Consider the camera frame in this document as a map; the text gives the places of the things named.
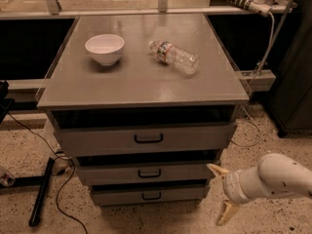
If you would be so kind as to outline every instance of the white bowl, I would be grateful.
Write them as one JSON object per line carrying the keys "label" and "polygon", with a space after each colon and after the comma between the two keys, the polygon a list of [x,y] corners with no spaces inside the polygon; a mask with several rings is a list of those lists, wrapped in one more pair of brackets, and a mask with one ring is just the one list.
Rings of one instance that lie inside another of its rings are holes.
{"label": "white bowl", "polygon": [[110,66],[122,56],[125,41],[118,35],[103,34],[86,42],[88,55],[103,66]]}

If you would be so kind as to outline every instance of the cabinet top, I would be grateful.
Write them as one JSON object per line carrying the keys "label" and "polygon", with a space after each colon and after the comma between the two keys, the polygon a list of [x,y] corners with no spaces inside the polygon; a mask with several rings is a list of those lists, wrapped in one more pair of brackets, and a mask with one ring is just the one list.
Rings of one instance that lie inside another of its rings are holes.
{"label": "cabinet top", "polygon": [[[124,38],[121,59],[110,67],[85,51],[99,34]],[[160,63],[149,42],[163,39],[200,57],[186,78]],[[241,104],[248,96],[202,14],[83,16],[38,102],[40,109]]]}

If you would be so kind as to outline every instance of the gray cabinet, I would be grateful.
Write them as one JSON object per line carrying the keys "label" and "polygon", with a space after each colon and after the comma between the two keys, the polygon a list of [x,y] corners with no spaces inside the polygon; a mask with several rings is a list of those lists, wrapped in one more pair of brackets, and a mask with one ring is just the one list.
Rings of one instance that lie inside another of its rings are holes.
{"label": "gray cabinet", "polygon": [[[108,69],[84,50],[107,32],[126,42]],[[148,48],[159,37],[197,53],[199,72],[159,63]],[[109,206],[205,198],[207,164],[219,162],[247,101],[204,15],[131,15],[81,17],[38,107],[95,204]]]}

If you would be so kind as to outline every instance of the power cord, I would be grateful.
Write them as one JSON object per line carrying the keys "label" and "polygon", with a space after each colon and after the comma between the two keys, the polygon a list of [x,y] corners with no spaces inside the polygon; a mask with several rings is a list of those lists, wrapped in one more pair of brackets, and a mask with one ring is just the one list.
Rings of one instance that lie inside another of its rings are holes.
{"label": "power cord", "polygon": [[271,51],[271,48],[273,46],[273,34],[274,34],[274,26],[275,26],[275,18],[274,15],[272,13],[269,13],[272,23],[271,23],[271,31],[270,31],[270,37],[269,37],[269,44],[267,46],[267,49],[265,51],[265,54],[261,60],[261,62],[257,65],[257,66],[261,66],[261,68],[256,68],[256,71],[253,73],[253,78],[250,82],[248,82],[248,85],[250,86],[252,84],[252,82],[254,81],[254,79],[256,78],[256,76],[259,75],[259,72],[262,69],[262,66],[265,64],[265,61],[267,59],[267,57],[269,56],[269,53]]}
{"label": "power cord", "polygon": [[32,134],[34,134],[34,135],[36,135],[37,137],[40,137],[42,140],[44,140],[44,141],[46,142],[46,144],[48,145],[48,147],[50,148],[50,150],[54,153],[54,155],[57,156],[57,158],[55,159],[55,161],[56,161],[57,159],[66,159],[66,160],[70,160],[70,162],[72,163],[72,166],[70,166],[70,167],[73,167],[73,170],[72,170],[71,175],[70,175],[69,178],[67,179],[67,181],[66,181],[66,182],[60,187],[60,189],[58,190],[58,194],[57,194],[57,208],[58,208],[58,210],[59,210],[63,215],[65,215],[65,216],[67,216],[67,217],[69,217],[69,218],[71,218],[71,219],[73,219],[73,220],[79,222],[79,223],[82,225],[82,227],[84,228],[86,234],[88,234],[87,228],[86,228],[85,224],[84,224],[82,221],[80,221],[78,218],[76,218],[76,217],[74,217],[74,216],[72,216],[72,215],[70,215],[70,214],[67,214],[67,213],[66,213],[65,211],[63,211],[63,210],[60,208],[60,206],[59,206],[59,194],[60,194],[61,190],[64,188],[64,186],[72,179],[72,177],[73,177],[73,175],[74,175],[74,173],[75,173],[75,171],[76,171],[76,166],[75,166],[75,163],[73,162],[73,160],[72,160],[70,157],[67,157],[67,156],[58,156],[57,153],[55,153],[55,151],[53,150],[53,148],[52,148],[51,145],[47,142],[46,139],[44,139],[44,138],[43,138],[42,136],[40,136],[39,134],[33,132],[29,127],[25,126],[25,124],[23,124],[22,122],[20,122],[19,120],[17,120],[15,117],[13,117],[12,114],[11,114],[10,112],[8,112],[8,115],[9,115],[16,123],[20,124],[22,127],[24,127],[24,128],[26,128],[27,130],[29,130]]}
{"label": "power cord", "polygon": [[242,106],[242,109],[244,110],[246,116],[247,116],[248,119],[249,119],[249,120],[245,120],[245,119],[243,119],[243,120],[246,121],[246,122],[248,122],[248,123],[250,123],[250,124],[252,124],[253,126],[256,127],[256,129],[257,129],[257,131],[258,131],[258,133],[259,133],[259,138],[256,140],[255,143],[250,144],[250,145],[239,144],[239,143],[237,143],[237,142],[234,141],[234,140],[231,140],[231,142],[232,142],[233,144],[237,145],[237,146],[240,146],[240,147],[252,147],[252,146],[258,145],[258,144],[261,142],[262,132],[261,132],[260,128],[259,128],[259,127],[256,125],[256,123],[254,122],[253,118],[252,118],[252,117],[250,116],[250,114],[247,112],[246,108],[245,108],[244,106]]}
{"label": "power cord", "polygon": [[[55,159],[55,161],[56,161],[57,159],[69,160],[70,163],[71,163],[71,165],[68,166],[69,168],[72,168],[72,167],[74,166],[72,160],[71,160],[69,157],[67,157],[67,156],[57,157],[57,158]],[[51,176],[61,176],[61,175],[63,175],[63,174],[65,173],[66,169],[67,169],[67,167],[64,167],[64,168],[62,168],[60,171],[58,171],[55,175],[51,175]]]}

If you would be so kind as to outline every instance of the drawer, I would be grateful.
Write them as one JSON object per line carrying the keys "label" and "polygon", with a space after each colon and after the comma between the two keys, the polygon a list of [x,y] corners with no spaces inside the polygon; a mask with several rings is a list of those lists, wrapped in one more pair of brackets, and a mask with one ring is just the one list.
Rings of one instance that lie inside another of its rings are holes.
{"label": "drawer", "polygon": [[152,153],[114,154],[73,157],[77,168],[82,167],[137,167],[182,164],[207,164],[215,162],[221,155],[221,149],[169,151]]}
{"label": "drawer", "polygon": [[98,206],[114,206],[166,201],[203,199],[207,197],[210,187],[203,181],[186,181],[172,183],[168,186],[141,187],[121,190],[94,190],[92,199]]}
{"label": "drawer", "polygon": [[175,165],[133,168],[77,168],[77,175],[85,185],[129,184],[157,181],[207,179],[214,175],[207,165]]}
{"label": "drawer", "polygon": [[156,106],[52,111],[60,129],[229,123],[235,105]]}
{"label": "drawer", "polygon": [[60,130],[60,145],[68,156],[207,150],[228,146],[236,124],[135,129]]}

